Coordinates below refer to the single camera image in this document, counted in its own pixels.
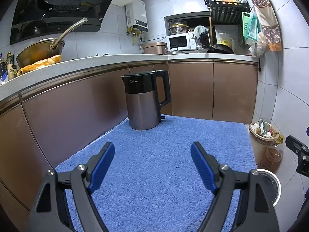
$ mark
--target floral cloth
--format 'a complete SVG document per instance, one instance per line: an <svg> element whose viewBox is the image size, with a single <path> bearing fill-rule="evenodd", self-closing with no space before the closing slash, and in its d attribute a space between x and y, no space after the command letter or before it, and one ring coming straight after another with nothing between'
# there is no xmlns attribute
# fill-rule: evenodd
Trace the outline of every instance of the floral cloth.
<svg viewBox="0 0 309 232"><path fill-rule="evenodd" d="M275 12L269 0L251 0L266 37L269 51L281 51L281 32Z"/></svg>

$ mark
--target bottle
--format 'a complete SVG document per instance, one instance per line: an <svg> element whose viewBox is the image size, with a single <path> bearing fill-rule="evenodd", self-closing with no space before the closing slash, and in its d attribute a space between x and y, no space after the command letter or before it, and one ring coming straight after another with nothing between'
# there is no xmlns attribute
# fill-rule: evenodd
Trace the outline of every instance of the bottle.
<svg viewBox="0 0 309 232"><path fill-rule="evenodd" d="M273 145L270 145L266 148L263 157L257 166L258 169L266 169L275 173L278 169L281 159L283 158L283 139L284 136L280 134L275 138Z"/></svg>
<svg viewBox="0 0 309 232"><path fill-rule="evenodd" d="M2 78L5 71L6 71L5 59L2 57L2 53L0 52L0 78Z"/></svg>
<svg viewBox="0 0 309 232"><path fill-rule="evenodd" d="M17 67L14 64L14 55L12 52L7 53L7 80L10 81L11 79L17 77Z"/></svg>

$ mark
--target white countertop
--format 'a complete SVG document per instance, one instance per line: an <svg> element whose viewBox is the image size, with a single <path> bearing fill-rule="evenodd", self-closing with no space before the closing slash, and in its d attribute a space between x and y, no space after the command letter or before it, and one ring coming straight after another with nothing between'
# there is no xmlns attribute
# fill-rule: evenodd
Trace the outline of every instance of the white countertop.
<svg viewBox="0 0 309 232"><path fill-rule="evenodd" d="M44 81L85 69L91 69L95 67L118 63L138 61L181 61L183 59L229 59L249 62L259 61L257 57L245 55L207 53L191 53L178 55L122 54L87 57L46 66L42 69L28 72L24 75L12 79L11 81L8 81L7 83L0 86L0 101L18 93L19 91L23 91Z"/></svg>

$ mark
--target blue gripper pad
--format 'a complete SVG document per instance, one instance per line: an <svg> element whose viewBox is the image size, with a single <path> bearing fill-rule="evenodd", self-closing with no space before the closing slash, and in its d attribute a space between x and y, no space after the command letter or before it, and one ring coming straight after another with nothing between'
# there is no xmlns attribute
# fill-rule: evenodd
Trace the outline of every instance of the blue gripper pad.
<svg viewBox="0 0 309 232"><path fill-rule="evenodd" d="M92 156L88 161L88 171L91 174L91 181L88 189L91 194L101 186L107 170L109 169L109 166L114 158L114 155L114 144L111 142L106 142L100 153Z"/></svg>
<svg viewBox="0 0 309 232"><path fill-rule="evenodd" d="M197 168L197 171L200 174L200 177L202 178L204 186L213 194L215 194L217 192L217 186L215 184L214 172L206 162L205 158L195 143L191 145L191 157Z"/></svg>

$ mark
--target towel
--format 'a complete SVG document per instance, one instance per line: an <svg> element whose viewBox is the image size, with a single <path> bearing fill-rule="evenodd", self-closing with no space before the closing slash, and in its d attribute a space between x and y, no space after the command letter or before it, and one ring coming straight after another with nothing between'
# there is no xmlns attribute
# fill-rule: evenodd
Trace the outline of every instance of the towel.
<svg viewBox="0 0 309 232"><path fill-rule="evenodd" d="M166 116L150 130L137 131L124 120L56 167L74 169L115 145L115 157L92 199L109 232L196 232L214 195L205 188L192 161L190 147L199 141L207 153L233 170L255 168L245 125L241 123ZM230 231L238 204L234 191L222 231ZM75 230L82 232L72 192L67 190Z"/></svg>
<svg viewBox="0 0 309 232"><path fill-rule="evenodd" d="M207 29L205 26L202 26L202 25L199 25L199 26L196 26L194 31L193 31L193 35L196 36L196 39L200 39L200 35L202 33L205 33L209 31L209 29Z"/></svg>

